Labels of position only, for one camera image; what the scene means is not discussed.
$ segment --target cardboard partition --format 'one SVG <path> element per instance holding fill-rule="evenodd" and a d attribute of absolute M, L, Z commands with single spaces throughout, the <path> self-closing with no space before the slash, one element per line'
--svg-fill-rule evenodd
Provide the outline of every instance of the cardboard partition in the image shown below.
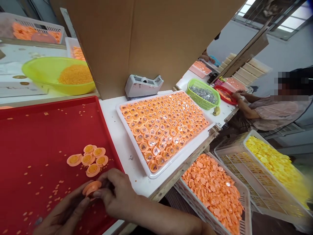
<path fill-rule="evenodd" d="M 171 90 L 245 0 L 67 0 L 102 99 L 125 94 L 130 74 Z"/>

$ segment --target hand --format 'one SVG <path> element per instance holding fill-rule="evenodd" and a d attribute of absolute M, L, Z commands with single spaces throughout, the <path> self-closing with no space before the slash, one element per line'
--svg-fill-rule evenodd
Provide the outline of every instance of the hand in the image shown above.
<path fill-rule="evenodd" d="M 128 175 L 112 168 L 103 173 L 98 181 L 105 188 L 95 191 L 93 197 L 103 200 L 105 210 L 111 217 L 130 221 L 140 205 L 140 197 L 133 190 Z M 114 192 L 108 188 L 110 182 Z"/>
<path fill-rule="evenodd" d="M 215 64 L 215 59 L 209 57 L 209 61 L 210 61 L 212 64 Z"/>
<path fill-rule="evenodd" d="M 75 189 L 57 204 L 34 230 L 33 235 L 73 234 L 78 221 L 89 206 L 90 198 L 84 198 L 82 190 L 91 182 L 92 180 Z"/>
<path fill-rule="evenodd" d="M 241 94 L 240 93 L 232 93 L 231 95 L 236 101 L 238 101 L 239 99 L 242 99 Z"/>
<path fill-rule="evenodd" d="M 246 95 L 249 95 L 245 90 L 238 90 L 236 93 L 239 93 L 241 96 L 245 97 Z"/>

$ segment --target orange disc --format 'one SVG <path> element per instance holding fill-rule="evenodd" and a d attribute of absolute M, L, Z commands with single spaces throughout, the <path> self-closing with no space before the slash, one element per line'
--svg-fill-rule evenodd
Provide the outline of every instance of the orange disc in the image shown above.
<path fill-rule="evenodd" d="M 93 181 L 82 190 L 82 194 L 86 197 L 91 196 L 90 194 L 101 188 L 101 185 L 100 181 Z"/>

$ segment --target crate of orange caps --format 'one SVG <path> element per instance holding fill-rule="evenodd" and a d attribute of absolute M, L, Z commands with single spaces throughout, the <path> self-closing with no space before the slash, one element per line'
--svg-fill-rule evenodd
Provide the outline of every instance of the crate of orange caps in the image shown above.
<path fill-rule="evenodd" d="M 0 13 L 0 29 L 0 37 L 12 39 L 41 41 L 38 39 L 39 35 L 41 38 L 51 38 L 51 43 L 62 44 L 63 38 L 66 37 L 63 26 L 7 12 Z"/>
<path fill-rule="evenodd" d="M 219 234 L 252 235 L 249 190 L 212 154 L 201 154 L 174 187 Z"/>

